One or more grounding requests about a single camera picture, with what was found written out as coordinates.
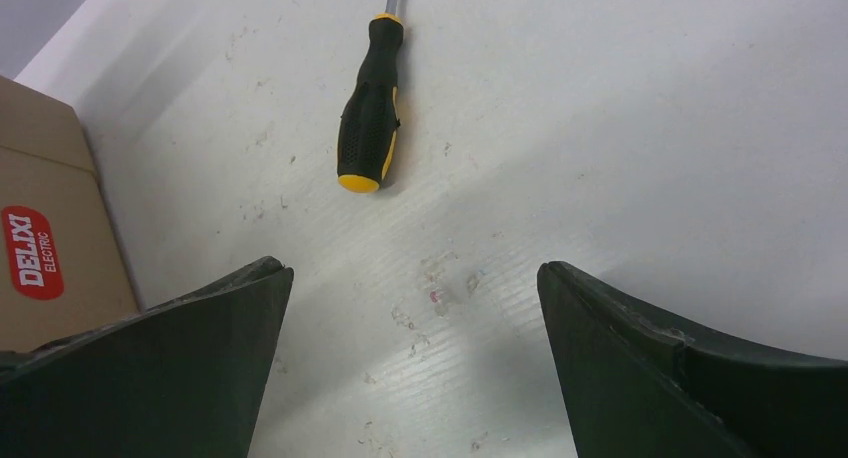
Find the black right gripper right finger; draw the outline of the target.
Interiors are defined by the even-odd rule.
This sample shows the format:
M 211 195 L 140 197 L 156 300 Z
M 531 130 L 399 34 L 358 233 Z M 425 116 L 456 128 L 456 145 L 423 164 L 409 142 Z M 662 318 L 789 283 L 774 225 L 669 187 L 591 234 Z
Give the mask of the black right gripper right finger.
M 537 289 L 582 457 L 843 457 L 847 364 L 738 338 L 565 262 Z

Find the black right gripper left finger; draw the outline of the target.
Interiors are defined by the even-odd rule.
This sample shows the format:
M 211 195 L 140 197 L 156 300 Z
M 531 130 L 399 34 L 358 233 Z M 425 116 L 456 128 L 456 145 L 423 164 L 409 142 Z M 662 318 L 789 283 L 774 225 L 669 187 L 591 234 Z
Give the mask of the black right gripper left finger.
M 194 292 L 1 355 L 5 457 L 245 457 L 294 272 L 258 259 Z

